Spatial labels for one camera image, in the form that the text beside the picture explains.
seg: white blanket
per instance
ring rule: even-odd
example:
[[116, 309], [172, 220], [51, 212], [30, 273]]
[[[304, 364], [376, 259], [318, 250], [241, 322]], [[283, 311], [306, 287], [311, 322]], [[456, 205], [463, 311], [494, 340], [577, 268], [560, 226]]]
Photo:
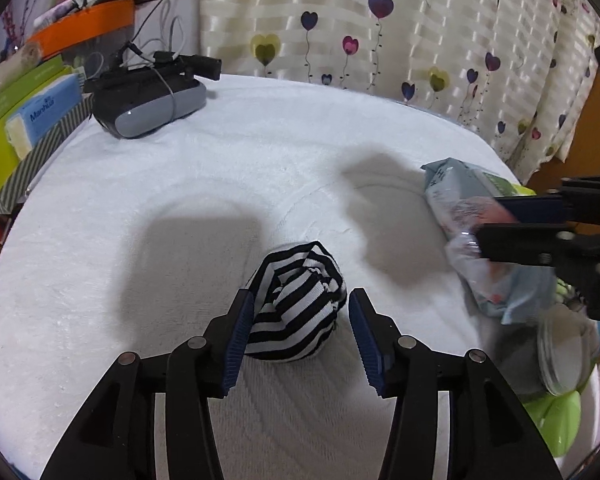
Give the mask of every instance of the white blanket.
[[[0, 449], [33, 479], [117, 355], [201, 334], [282, 244], [320, 240], [349, 290], [435, 350], [488, 346], [493, 323], [446, 262], [419, 169], [453, 156], [512, 178], [485, 142], [334, 88], [240, 76], [208, 88], [204, 109], [142, 139], [88, 122], [15, 223], [0, 258]], [[375, 479], [393, 405], [368, 386], [344, 308], [315, 358], [245, 358], [211, 404], [224, 476]], [[157, 453], [167, 478], [162, 441]]]

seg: black and white striped fabric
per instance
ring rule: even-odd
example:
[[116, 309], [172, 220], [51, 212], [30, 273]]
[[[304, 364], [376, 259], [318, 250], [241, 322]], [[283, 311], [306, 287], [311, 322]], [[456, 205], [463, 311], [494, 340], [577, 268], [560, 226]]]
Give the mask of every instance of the black and white striped fabric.
[[256, 316], [245, 354], [288, 362], [318, 351], [347, 301], [347, 286], [320, 242], [271, 253], [249, 290]]

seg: purple heart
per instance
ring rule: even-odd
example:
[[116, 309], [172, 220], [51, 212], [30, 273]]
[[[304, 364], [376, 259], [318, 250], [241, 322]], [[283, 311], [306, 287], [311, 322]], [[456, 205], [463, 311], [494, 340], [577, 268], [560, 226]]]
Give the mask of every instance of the purple heart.
[[404, 98], [407, 99], [407, 101], [409, 101], [411, 98], [413, 98], [413, 95], [416, 93], [416, 85], [415, 84], [409, 84], [409, 83], [402, 83], [402, 95], [404, 95]]
[[306, 10], [302, 13], [302, 16], [300, 16], [300, 23], [302, 23], [304, 30], [309, 32], [318, 23], [318, 13], [309, 12], [308, 10]]
[[500, 58], [494, 56], [491, 52], [487, 52], [487, 55], [484, 56], [484, 64], [489, 72], [495, 72], [500, 68]]
[[475, 83], [477, 79], [478, 79], [478, 71], [477, 70], [470, 68], [469, 70], [466, 71], [466, 80], [469, 82], [469, 84]]
[[369, 9], [373, 15], [380, 20], [386, 18], [389, 14], [394, 12], [394, 1], [393, 0], [369, 0]]

